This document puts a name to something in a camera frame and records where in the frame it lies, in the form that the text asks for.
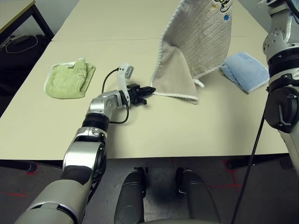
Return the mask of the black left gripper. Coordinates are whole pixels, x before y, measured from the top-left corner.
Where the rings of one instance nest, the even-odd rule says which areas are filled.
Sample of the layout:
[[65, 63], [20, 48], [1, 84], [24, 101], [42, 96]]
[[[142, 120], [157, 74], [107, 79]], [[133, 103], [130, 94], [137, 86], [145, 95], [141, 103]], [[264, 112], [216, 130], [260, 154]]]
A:
[[131, 104], [146, 105], [147, 100], [145, 98], [151, 96], [156, 88], [150, 86], [140, 87], [138, 84], [129, 84], [127, 85], [127, 90]]

